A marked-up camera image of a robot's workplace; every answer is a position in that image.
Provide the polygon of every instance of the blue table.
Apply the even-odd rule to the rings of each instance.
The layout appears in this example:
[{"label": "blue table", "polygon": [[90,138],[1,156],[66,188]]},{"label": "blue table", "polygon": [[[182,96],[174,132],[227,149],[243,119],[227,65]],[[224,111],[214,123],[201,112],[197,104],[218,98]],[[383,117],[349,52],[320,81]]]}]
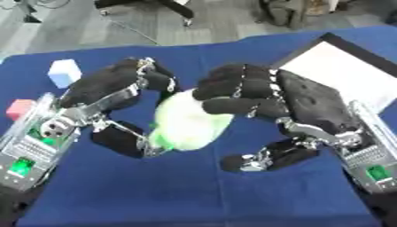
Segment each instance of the blue table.
[{"label": "blue table", "polygon": [[[338,30],[349,41],[397,62],[397,29]],[[75,59],[84,73],[120,59],[151,56],[191,88],[208,70],[230,62],[270,64],[321,32],[256,36],[234,43],[183,47],[122,47],[14,56],[0,66],[0,111],[15,98],[61,94],[47,78],[51,62]],[[157,94],[114,113],[148,129]],[[392,105],[383,115],[397,129]],[[0,130],[11,125],[4,115]],[[62,160],[58,172],[27,216],[24,227],[59,226],[374,226],[375,219],[342,175],[338,160],[318,158],[270,173],[222,172],[225,154],[255,152],[282,136],[271,123],[236,119],[215,143],[190,153],[132,160],[93,145],[87,134]]]}]

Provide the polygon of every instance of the green light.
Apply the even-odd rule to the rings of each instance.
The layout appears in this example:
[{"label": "green light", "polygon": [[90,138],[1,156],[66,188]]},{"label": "green light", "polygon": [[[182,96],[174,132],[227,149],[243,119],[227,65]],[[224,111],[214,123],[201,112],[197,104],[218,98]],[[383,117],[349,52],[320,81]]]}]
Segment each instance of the green light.
[{"label": "green light", "polygon": [[387,170],[380,165],[368,167],[367,174],[375,181],[381,181],[390,178],[389,172],[387,172]]},{"label": "green light", "polygon": [[26,176],[32,167],[35,165],[35,162],[29,160],[27,158],[19,158],[10,167],[10,171],[19,175],[19,176]]},{"label": "green light", "polygon": [[42,142],[47,144],[47,145],[54,145],[55,144],[55,140],[52,138],[44,138],[42,139]]}]

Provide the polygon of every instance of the robotic hand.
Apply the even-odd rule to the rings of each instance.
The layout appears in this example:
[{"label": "robotic hand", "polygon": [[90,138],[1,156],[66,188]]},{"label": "robotic hand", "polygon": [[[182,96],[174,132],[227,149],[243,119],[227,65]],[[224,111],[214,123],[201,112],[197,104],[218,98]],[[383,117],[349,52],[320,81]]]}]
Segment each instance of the robotic hand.
[{"label": "robotic hand", "polygon": [[65,151],[92,127],[94,143],[142,158],[143,130],[113,121],[110,114],[133,106],[142,90],[157,90],[160,101],[177,91],[176,79],[153,59],[125,59],[81,78],[61,98],[44,94],[0,139],[1,193],[21,194],[47,181]]},{"label": "robotic hand", "polygon": [[288,136],[256,154],[228,156],[222,169],[273,170],[315,157],[329,146],[364,191],[397,191],[397,139],[376,114],[357,101],[346,106],[333,88],[283,70],[271,72],[266,67],[228,65],[211,72],[194,91],[209,114],[274,121]]},{"label": "robotic hand", "polygon": [[[128,88],[137,89],[137,93],[132,96],[120,93]],[[179,85],[176,78],[153,59],[125,59],[92,76],[81,78],[70,87],[60,105],[63,108],[101,106],[99,118],[92,122],[91,140],[117,153],[143,158],[145,152],[149,152],[144,131],[131,123],[110,119],[111,111],[135,105],[141,89],[158,91],[159,104],[179,91]],[[145,146],[146,150],[140,149],[139,145]]]}]

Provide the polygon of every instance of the red cube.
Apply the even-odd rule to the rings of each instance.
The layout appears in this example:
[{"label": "red cube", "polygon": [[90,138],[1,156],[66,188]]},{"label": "red cube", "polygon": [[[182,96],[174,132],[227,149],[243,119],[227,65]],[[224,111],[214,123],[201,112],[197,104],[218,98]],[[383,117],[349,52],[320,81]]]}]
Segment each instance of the red cube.
[{"label": "red cube", "polygon": [[13,119],[14,121],[18,120],[20,116],[25,114],[33,105],[35,104],[34,100],[30,99],[16,99],[10,107],[8,107],[6,111],[6,115]]}]

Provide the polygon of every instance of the light blue cube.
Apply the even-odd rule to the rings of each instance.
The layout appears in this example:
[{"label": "light blue cube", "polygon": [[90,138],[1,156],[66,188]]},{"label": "light blue cube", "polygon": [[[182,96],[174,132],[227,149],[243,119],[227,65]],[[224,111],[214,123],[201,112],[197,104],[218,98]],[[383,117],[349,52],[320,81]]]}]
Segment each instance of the light blue cube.
[{"label": "light blue cube", "polygon": [[48,76],[59,89],[65,89],[82,77],[82,72],[73,59],[56,60]]}]

